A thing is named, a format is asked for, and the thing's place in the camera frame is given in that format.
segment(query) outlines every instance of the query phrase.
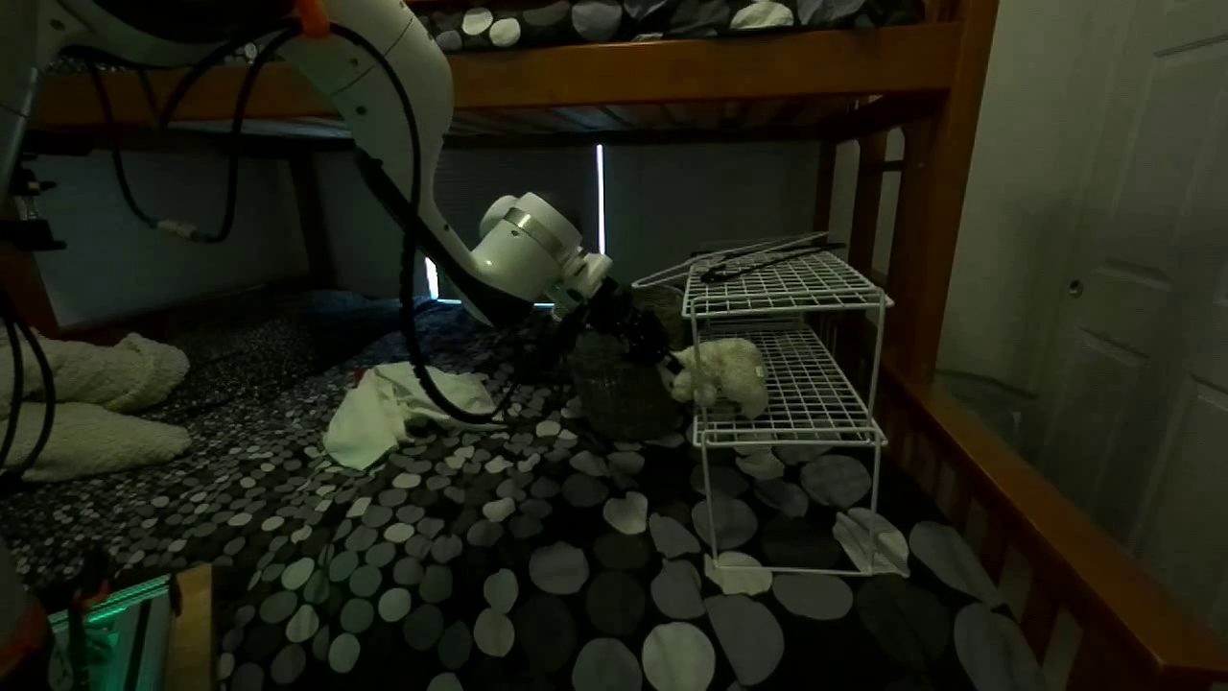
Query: white door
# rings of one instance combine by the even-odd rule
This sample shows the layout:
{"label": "white door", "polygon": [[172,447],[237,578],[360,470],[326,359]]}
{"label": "white door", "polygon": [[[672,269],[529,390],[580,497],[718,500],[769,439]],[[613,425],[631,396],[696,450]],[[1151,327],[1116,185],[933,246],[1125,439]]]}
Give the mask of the white door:
{"label": "white door", "polygon": [[1228,0],[1112,0],[1044,473],[1228,631]]}

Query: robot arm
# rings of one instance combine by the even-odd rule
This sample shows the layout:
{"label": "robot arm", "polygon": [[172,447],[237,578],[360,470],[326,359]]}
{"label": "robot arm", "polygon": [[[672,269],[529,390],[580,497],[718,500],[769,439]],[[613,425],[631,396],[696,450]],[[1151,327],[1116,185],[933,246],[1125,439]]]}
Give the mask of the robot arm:
{"label": "robot arm", "polygon": [[[216,0],[216,29],[177,29],[177,4],[201,0],[3,0],[0,4],[0,192],[12,181],[39,70],[67,52],[101,52],[136,64],[192,64],[250,24],[289,20],[289,0]],[[348,122],[360,175],[459,288],[466,304],[513,322],[535,299],[580,306],[608,283],[609,262],[585,254],[580,230],[543,196],[503,196],[477,251],[435,199],[454,122],[454,75],[404,0],[317,0],[333,36],[291,39],[280,59]]]}

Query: stuffed animal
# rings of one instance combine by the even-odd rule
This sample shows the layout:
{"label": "stuffed animal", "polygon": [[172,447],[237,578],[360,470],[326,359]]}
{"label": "stuffed animal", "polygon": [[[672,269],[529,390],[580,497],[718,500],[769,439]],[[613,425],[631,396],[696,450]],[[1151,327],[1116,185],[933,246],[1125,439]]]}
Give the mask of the stuffed animal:
{"label": "stuffed animal", "polygon": [[718,338],[665,361],[665,390],[677,402],[734,402],[740,418],[769,410],[769,364],[757,343]]}

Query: wooden bed frame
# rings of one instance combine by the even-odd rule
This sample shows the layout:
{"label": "wooden bed frame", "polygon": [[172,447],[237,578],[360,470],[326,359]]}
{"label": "wooden bed frame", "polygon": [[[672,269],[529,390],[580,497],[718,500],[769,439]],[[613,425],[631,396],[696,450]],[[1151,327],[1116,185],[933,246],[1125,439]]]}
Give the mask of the wooden bed frame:
{"label": "wooden bed frame", "polygon": [[[887,33],[810,33],[728,43],[613,43],[520,54],[458,54],[458,141],[562,140],[828,140],[860,141],[853,262],[870,269],[882,132],[906,132],[897,230],[887,288],[897,299],[887,338],[882,424],[893,461],[923,479],[979,546],[1009,590],[1026,636],[1057,688],[1194,691],[1228,683],[1226,640],[1181,612],[1144,570],[1029,461],[933,390],[963,181],[995,36],[995,0],[928,0],[928,20]],[[181,121],[232,116],[241,70],[219,70]],[[128,135],[151,132],[136,79],[106,79]],[[76,75],[39,98],[35,132],[96,135],[96,103]],[[329,121],[283,70],[270,70],[257,121]],[[0,279],[55,331],[32,259],[0,254]]]}

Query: white wire shelf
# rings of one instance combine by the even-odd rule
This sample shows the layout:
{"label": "white wire shelf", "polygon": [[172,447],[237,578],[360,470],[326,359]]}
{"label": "white wire shelf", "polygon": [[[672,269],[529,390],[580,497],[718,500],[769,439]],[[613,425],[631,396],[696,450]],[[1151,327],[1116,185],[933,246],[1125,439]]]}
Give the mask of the white wire shelf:
{"label": "white wire shelf", "polygon": [[825,251],[763,251],[690,265],[682,292],[682,318],[882,306],[891,306],[891,296]]}
{"label": "white wire shelf", "polygon": [[882,425],[801,318],[724,318],[708,322],[700,338],[751,338],[769,361],[773,402],[751,424],[734,406],[700,406],[696,447],[887,447]]}

